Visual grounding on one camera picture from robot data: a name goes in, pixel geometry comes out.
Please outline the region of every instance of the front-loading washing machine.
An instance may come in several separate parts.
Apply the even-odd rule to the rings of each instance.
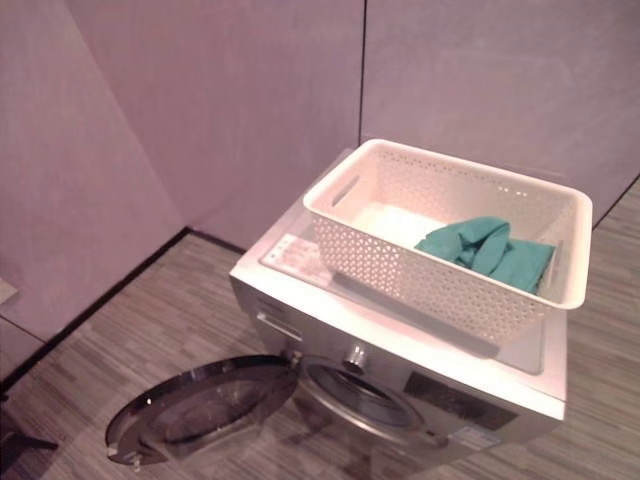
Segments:
[[[300,200],[230,279],[265,350],[138,396],[107,429],[111,460],[214,461],[292,397],[310,435],[340,432],[380,478],[526,442],[564,417],[563,313],[497,350],[327,270]]]

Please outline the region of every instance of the floor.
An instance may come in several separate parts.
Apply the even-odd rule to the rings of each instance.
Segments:
[[[6,410],[60,448],[25,453],[3,478],[370,478],[337,439],[300,440],[291,403],[249,456],[140,473],[107,460],[105,428],[131,398],[183,370],[260,351],[226,278],[237,258],[186,237],[22,378]],[[568,367],[567,418],[551,434],[411,478],[640,478],[640,181],[594,232],[587,301],[569,318]]]

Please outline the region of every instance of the green towel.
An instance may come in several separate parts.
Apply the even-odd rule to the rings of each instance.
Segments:
[[[555,247],[509,240],[510,232],[511,225],[501,218],[478,217],[435,230],[420,240],[416,248],[536,293]]]

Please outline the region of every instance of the white plastic basket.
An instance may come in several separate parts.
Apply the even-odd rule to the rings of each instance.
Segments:
[[[552,309],[584,302],[592,203],[577,190],[418,148],[370,140],[305,196],[325,264],[496,345]],[[416,250],[441,226],[492,215],[554,245],[532,295]]]

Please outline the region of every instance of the open door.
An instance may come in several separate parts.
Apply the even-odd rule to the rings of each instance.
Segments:
[[[189,370],[118,412],[107,428],[107,455],[139,468],[224,446],[259,427],[296,386],[290,362],[272,355],[230,358]]]

